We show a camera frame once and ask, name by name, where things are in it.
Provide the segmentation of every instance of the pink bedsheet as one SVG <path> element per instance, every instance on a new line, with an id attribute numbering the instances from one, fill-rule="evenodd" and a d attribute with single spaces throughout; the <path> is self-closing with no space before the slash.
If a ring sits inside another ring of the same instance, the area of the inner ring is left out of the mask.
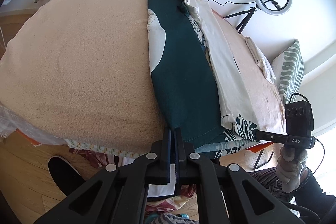
<path id="1" fill-rule="evenodd" d="M 245 43 L 243 35 L 225 19 L 214 13 L 236 60 L 257 116 L 260 130 L 285 134 L 285 110 L 274 84 L 268 82 Z"/>

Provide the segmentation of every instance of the glove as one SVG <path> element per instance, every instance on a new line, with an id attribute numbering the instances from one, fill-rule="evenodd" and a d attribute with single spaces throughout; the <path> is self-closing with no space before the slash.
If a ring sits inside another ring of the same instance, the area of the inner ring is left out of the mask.
<path id="1" fill-rule="evenodd" d="M 278 158 L 276 175 L 282 181 L 282 190 L 286 193 L 294 191 L 300 185 L 300 178 L 305 173 L 307 151 L 282 147 Z"/>

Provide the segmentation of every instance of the striped pillow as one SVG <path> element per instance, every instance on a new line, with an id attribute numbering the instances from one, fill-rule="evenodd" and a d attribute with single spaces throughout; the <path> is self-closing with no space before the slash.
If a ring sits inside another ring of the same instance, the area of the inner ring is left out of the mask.
<path id="1" fill-rule="evenodd" d="M 298 92 L 305 70 L 298 40 L 273 60 L 272 69 L 277 78 L 274 84 L 285 105 L 289 103 L 290 96 Z"/>

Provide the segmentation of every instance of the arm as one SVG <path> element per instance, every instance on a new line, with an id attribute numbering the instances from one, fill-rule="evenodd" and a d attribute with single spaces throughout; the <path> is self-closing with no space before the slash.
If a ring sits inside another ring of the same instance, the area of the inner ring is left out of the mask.
<path id="1" fill-rule="evenodd" d="M 297 205 L 312 210 L 321 218 L 321 220 L 328 213 L 336 214 L 335 196 L 327 195 L 325 192 L 323 193 L 309 168 L 307 168 L 307 171 L 301 177 L 301 181 L 300 186 L 294 191 Z M 305 219 L 307 218 L 306 216 L 302 215 L 301 218 L 306 223 L 309 223 L 309 220 Z"/>

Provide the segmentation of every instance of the black camera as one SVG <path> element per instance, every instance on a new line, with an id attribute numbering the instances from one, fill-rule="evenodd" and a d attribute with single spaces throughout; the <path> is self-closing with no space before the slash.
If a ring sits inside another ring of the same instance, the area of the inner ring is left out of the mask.
<path id="1" fill-rule="evenodd" d="M 315 138 L 311 136 L 314 130 L 314 118 L 310 102 L 298 101 L 285 105 L 287 135 L 259 130 L 258 140 L 283 143 L 290 147 L 310 149 L 315 145 Z"/>

